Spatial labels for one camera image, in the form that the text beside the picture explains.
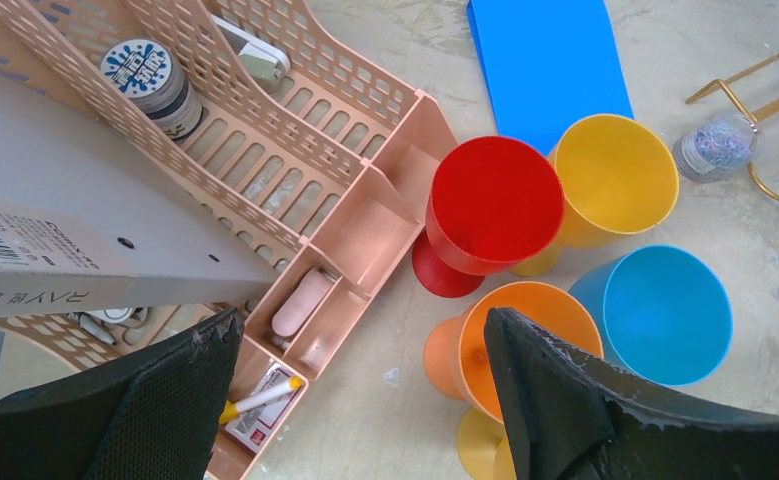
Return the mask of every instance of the marble floor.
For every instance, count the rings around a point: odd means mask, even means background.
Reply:
[[[340,41],[435,96],[461,140],[495,133],[465,4],[311,2]],[[729,108],[721,95],[692,106],[683,99],[709,80],[779,51],[779,0],[608,0],[607,5],[636,118],[669,144]],[[516,88],[522,88],[520,79]],[[735,88],[751,105],[778,96],[779,61]],[[779,189],[779,116],[765,124],[765,136],[761,176]],[[727,360],[685,391],[779,414],[779,204],[744,174],[709,185],[683,180],[678,206],[661,227],[608,248],[570,251],[543,280],[567,288],[587,269],[651,243],[678,245],[702,258],[733,302],[735,332]],[[422,347],[441,320],[515,280],[495,276],[469,297],[446,300],[426,292],[404,261],[248,478],[468,478],[455,450],[468,406],[430,386]],[[62,374],[58,362],[47,363],[29,348],[7,338],[0,394],[20,388],[16,379],[27,375],[48,380]]]

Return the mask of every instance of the gold metal stand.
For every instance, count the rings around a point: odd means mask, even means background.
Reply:
[[[774,63],[778,59],[779,59],[779,53],[758,63],[757,65],[754,65],[752,67],[749,67],[746,70],[737,73],[732,77],[729,77],[724,80],[717,78],[716,80],[713,80],[712,82],[705,85],[704,88],[696,92],[693,96],[687,98],[686,103],[687,105],[692,104],[697,100],[715,92],[716,90],[721,89],[723,92],[725,92],[725,95],[728,96],[731,103],[734,104],[736,109],[739,110],[740,113],[745,115],[745,117],[748,118],[749,121],[751,121],[752,125],[754,125],[754,128],[759,129],[760,121],[765,120],[779,112],[779,99],[774,100],[772,103],[769,103],[768,105],[761,107],[755,110],[754,112],[751,112],[745,107],[745,105],[742,104],[742,102],[739,100],[736,94],[734,94],[734,92],[730,89],[728,85],[741,78],[751,75],[752,73],[756,72],[757,70],[760,70],[766,65]],[[760,179],[760,177],[757,175],[757,171],[754,169],[753,162],[750,162],[748,164],[748,175],[751,177],[751,180],[754,182],[754,184],[757,185],[757,188],[759,188],[763,193],[765,193],[769,197],[779,201],[779,194],[763,183],[763,180]]]

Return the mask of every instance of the yellow pen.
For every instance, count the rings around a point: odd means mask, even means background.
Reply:
[[[289,392],[294,392],[304,386],[304,381],[298,377],[292,377],[284,382],[280,382],[273,387],[266,388],[261,392],[257,392],[248,398],[239,400],[236,403],[227,402],[224,404],[224,412],[221,417],[218,418],[220,425],[226,425],[231,421],[239,417],[239,415],[254,409],[264,403],[268,403],[272,400],[286,395]]]

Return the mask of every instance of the glass jar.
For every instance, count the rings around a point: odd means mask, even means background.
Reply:
[[[763,149],[762,131],[745,115],[720,115],[681,137],[672,155],[681,175],[698,183],[722,180]]]

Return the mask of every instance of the red cup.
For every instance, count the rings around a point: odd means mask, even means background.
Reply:
[[[469,140],[439,164],[413,245],[413,270],[431,293],[468,295],[554,241],[563,187],[548,160],[518,140]]]

